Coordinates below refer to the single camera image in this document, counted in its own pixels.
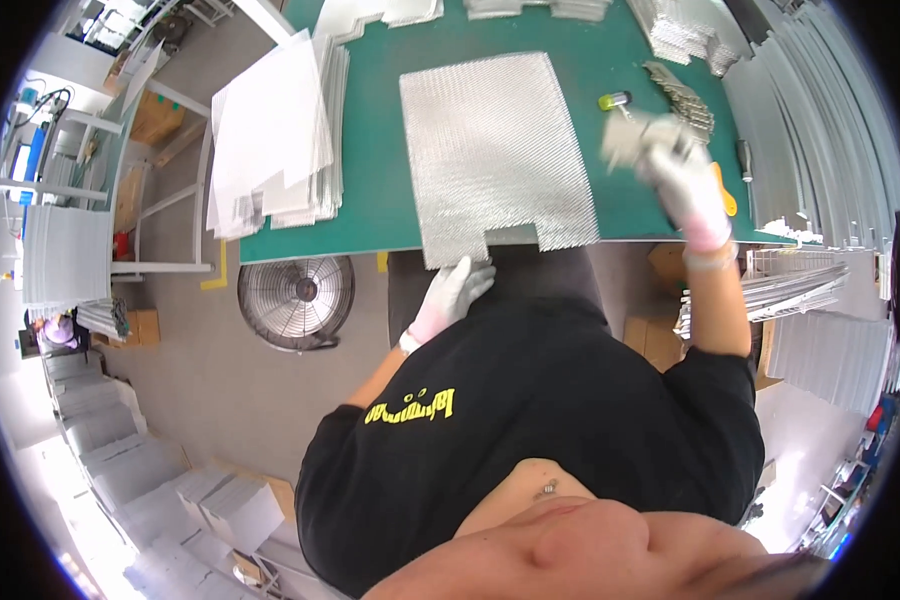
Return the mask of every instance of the green cutting mat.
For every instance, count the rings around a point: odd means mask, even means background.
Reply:
[[[544,6],[524,7],[515,18],[468,21],[462,0],[444,4],[444,16],[430,23],[395,29],[371,23],[363,37],[346,44],[350,72],[343,109],[343,206],[336,219],[313,226],[270,229],[267,221],[258,233],[240,240],[241,263],[419,248],[397,80],[403,73],[509,52],[550,55],[593,188],[600,237],[676,236],[654,192],[628,169],[607,174],[600,159],[606,115],[597,107],[597,98],[629,90],[636,109],[655,114],[670,110],[666,96],[642,67],[654,57],[627,3],[617,0],[600,23],[552,18]],[[297,30],[312,32],[321,6],[320,0],[292,0],[284,15]],[[697,58],[689,66],[665,65],[696,91],[716,118],[709,149],[720,163],[726,190],[737,199],[737,239],[783,241],[754,231],[736,158],[736,126],[720,79]]]

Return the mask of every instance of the aluminum mesh sheet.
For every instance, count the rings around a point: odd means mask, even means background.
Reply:
[[[541,252],[600,241],[593,194],[546,53],[400,76],[427,269],[489,257],[485,232],[534,224]]]

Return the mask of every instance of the hand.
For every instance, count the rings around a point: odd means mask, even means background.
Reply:
[[[420,311],[400,336],[400,348],[412,353],[467,316],[470,305],[493,285],[496,267],[473,264],[469,256],[456,267],[444,267],[433,277]]]
[[[683,153],[660,144],[645,150],[634,165],[636,176],[656,189],[660,204],[683,232],[694,254],[720,249],[731,239],[731,221],[710,164],[710,152],[688,142]]]

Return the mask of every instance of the fan grille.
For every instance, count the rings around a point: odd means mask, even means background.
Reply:
[[[240,267],[237,299],[246,324],[279,350],[335,346],[353,306],[347,256],[303,258]]]

